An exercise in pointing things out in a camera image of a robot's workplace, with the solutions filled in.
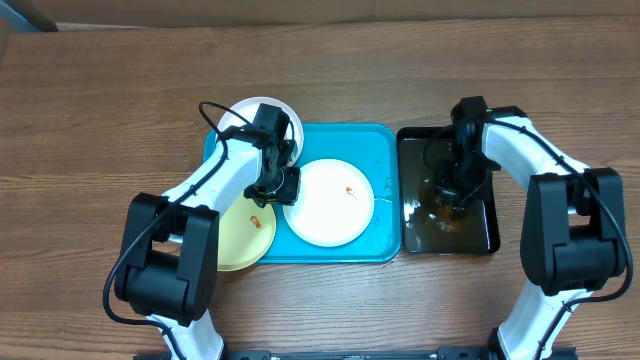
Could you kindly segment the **white plate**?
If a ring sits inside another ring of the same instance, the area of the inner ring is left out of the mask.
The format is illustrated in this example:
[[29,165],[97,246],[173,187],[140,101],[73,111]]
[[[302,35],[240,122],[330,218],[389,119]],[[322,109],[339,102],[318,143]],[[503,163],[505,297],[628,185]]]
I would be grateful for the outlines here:
[[337,159],[301,168],[297,201],[283,208],[290,229],[305,242],[338,247],[359,237],[374,213],[373,188],[354,165]]

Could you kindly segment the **pink plate with ketchup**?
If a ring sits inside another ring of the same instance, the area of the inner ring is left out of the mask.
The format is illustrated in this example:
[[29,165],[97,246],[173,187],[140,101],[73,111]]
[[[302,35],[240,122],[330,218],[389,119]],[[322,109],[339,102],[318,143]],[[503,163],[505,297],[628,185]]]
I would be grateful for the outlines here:
[[[280,101],[278,99],[271,98],[271,97],[251,97],[251,98],[247,98],[239,101],[238,103],[231,106],[230,109],[235,113],[238,113],[244,119],[246,119],[248,122],[251,123],[253,122],[254,117],[257,113],[258,107],[261,104],[279,107],[289,117],[291,121],[291,125],[288,125],[287,131],[285,134],[285,140],[294,140],[295,148],[292,154],[290,155],[287,166],[294,166],[297,163],[303,149],[304,131],[303,131],[302,123],[298,114],[289,105],[287,105],[283,101]],[[233,115],[230,112],[226,112],[218,123],[218,129],[221,132],[224,132],[230,126],[241,127],[243,125],[246,125],[246,123],[243,122],[240,118],[238,118],[236,115]],[[232,163],[237,162],[237,160],[233,160],[234,157],[238,157],[236,156],[236,154],[234,154],[234,153],[238,153],[237,150],[240,151],[239,154],[243,154],[244,152],[247,151],[244,149],[247,146],[242,145],[244,148],[239,148],[238,147],[239,145],[240,145],[239,141],[235,141],[235,140],[231,141],[228,158],[231,160]]]

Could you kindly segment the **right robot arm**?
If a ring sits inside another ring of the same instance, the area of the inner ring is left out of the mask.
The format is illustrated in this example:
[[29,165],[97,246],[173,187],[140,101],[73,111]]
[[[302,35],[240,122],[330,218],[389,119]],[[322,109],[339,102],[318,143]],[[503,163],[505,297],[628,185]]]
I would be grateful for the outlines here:
[[442,133],[451,155],[435,165],[433,190],[459,212],[492,194],[504,169],[525,190],[520,259],[527,277],[508,318],[493,329],[488,359],[572,359],[553,343],[582,304],[620,298],[631,287],[623,183],[610,167],[591,168],[545,139],[516,106],[461,99]]

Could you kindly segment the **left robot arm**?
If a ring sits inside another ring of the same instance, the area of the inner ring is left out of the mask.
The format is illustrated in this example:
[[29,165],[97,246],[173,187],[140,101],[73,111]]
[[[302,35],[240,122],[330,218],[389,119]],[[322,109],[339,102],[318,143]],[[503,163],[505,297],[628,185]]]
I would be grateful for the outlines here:
[[151,326],[167,344],[164,359],[223,359],[225,344],[208,307],[214,295],[219,222],[238,197],[258,207],[298,198],[303,131],[297,114],[274,100],[252,119],[217,130],[211,157],[162,195],[130,203],[120,255],[102,295],[107,316]]

